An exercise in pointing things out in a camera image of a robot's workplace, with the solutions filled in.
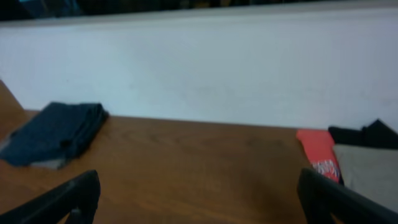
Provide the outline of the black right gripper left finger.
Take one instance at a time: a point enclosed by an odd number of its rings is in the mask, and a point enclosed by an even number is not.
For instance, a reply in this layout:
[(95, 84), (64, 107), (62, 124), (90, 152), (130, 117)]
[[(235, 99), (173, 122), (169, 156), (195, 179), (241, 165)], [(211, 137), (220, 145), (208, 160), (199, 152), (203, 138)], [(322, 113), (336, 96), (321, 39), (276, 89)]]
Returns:
[(96, 170), (88, 170), (1, 215), (1, 223), (93, 223), (101, 194)]

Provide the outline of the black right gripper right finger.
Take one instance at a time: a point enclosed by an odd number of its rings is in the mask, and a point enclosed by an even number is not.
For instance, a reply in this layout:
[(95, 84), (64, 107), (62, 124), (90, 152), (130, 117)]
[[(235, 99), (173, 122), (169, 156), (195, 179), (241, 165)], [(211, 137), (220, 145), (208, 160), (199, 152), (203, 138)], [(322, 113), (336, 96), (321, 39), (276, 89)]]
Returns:
[(297, 193), (308, 223), (397, 223), (397, 213), (318, 172), (303, 168)]

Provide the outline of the dark blue shorts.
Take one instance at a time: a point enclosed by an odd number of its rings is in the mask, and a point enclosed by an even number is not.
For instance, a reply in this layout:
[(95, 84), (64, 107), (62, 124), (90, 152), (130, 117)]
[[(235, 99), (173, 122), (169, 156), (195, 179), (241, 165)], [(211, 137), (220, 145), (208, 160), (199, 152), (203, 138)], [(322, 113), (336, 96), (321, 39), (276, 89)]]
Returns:
[(50, 103), (9, 138), (1, 159), (13, 166), (80, 157), (109, 114), (100, 103)]

